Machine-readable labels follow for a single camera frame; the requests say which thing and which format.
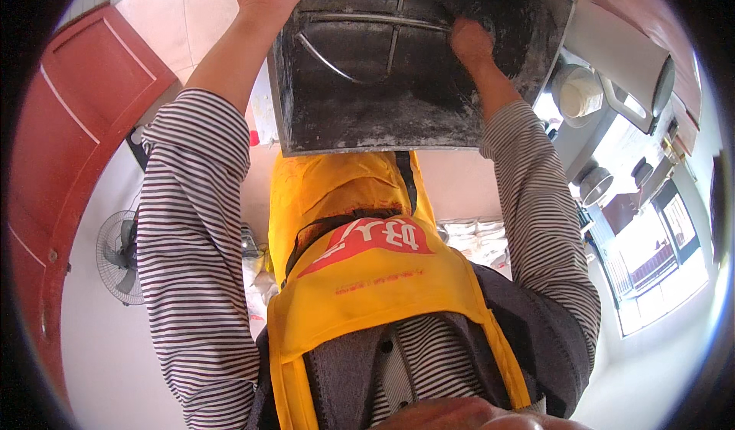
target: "red object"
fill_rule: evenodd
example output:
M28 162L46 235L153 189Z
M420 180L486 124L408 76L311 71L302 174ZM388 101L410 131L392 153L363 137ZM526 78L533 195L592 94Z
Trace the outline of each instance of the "red object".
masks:
M257 130L251 130L250 131L250 146L256 147L260 144L260 137L258 136Z
M409 218L381 220L361 218L335 229L326 251L302 270L306 274L330 264L354 257L370 249L385 249L399 253L433 254L426 244L426 234Z
M7 198L14 289L38 360L65 399L61 293L79 220L115 150L175 80L104 5L51 40L26 92Z

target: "floor tile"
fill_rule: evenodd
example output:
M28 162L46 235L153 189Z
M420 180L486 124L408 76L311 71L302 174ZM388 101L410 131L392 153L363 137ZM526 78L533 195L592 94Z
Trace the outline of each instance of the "floor tile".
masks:
M184 0L122 0L115 7L171 70L191 67Z
M186 82L189 80L189 76L191 76L191 74L194 73L195 68L196 68L196 65L192 65L191 67L182 68L174 72L176 76L179 78L179 81L181 81L182 86L186 86Z
M237 15L237 0L184 0L189 46L198 64Z

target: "window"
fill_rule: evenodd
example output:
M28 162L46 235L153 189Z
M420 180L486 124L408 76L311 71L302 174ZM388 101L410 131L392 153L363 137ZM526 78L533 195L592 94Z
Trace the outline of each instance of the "window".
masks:
M623 336L671 312L707 283L699 238L671 180L620 231L612 248L620 259L605 259L604 267Z

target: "red door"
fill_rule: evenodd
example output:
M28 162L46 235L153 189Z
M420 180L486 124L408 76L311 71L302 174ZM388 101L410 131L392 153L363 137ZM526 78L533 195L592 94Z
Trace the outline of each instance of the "red door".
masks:
M79 220L107 161L175 80L105 5L51 40L26 93L7 203L13 278L38 359L64 398L61 292Z

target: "metal pot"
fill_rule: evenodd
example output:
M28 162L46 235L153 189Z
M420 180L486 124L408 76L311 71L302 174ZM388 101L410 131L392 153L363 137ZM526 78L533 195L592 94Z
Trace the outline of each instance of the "metal pot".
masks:
M610 189L613 176L607 168L595 167L579 185L579 195L582 197L582 206L589 207L600 200L603 194Z

